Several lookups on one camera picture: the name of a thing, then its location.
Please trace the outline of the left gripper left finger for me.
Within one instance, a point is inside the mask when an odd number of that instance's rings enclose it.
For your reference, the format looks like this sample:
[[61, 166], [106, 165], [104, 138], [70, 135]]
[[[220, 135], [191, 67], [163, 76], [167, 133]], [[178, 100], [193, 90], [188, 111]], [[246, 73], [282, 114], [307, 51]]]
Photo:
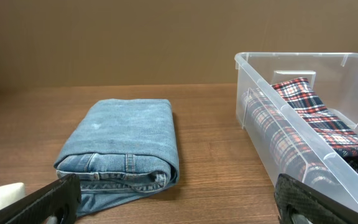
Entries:
[[39, 224], [49, 217], [74, 224], [81, 203], [80, 180], [68, 174], [0, 210], [0, 224]]

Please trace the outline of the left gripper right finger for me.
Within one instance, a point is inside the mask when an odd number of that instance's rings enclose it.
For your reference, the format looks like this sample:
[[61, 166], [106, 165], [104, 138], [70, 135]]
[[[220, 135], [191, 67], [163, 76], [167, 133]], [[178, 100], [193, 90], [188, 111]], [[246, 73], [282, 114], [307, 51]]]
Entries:
[[358, 213], [287, 174], [280, 174], [274, 199], [280, 224], [358, 224]]

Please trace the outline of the red plaid shirt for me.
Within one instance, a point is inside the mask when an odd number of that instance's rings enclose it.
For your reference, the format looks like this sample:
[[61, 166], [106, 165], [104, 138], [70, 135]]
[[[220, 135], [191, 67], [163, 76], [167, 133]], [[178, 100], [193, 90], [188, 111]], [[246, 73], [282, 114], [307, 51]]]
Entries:
[[[305, 77], [276, 83], [273, 89], [358, 173], [358, 134], [329, 111]], [[330, 170], [259, 89], [244, 97], [256, 129], [280, 173], [315, 185], [337, 185]]]

